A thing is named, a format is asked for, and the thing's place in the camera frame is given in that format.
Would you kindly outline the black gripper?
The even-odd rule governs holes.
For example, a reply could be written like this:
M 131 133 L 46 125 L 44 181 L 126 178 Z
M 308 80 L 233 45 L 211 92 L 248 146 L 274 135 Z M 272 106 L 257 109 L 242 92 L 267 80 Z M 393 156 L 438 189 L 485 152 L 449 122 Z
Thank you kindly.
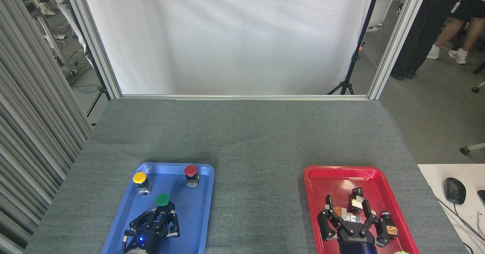
M 368 200 L 362 202 L 366 221 L 360 233 L 356 231 L 353 235 L 347 233 L 345 221 L 335 212 L 331 194 L 327 195 L 325 201 L 326 206 L 317 215 L 320 234 L 324 241 L 338 240 L 340 254 L 377 254 L 376 245 L 385 247 L 389 244 L 388 232 L 385 230 L 383 219 L 377 220 Z M 368 232 L 373 224 L 377 231 L 376 239 L 372 233 Z
M 126 253 L 158 253 L 167 237 L 180 237 L 180 225 L 175 204 L 157 206 L 144 212 L 129 224 L 125 231 Z

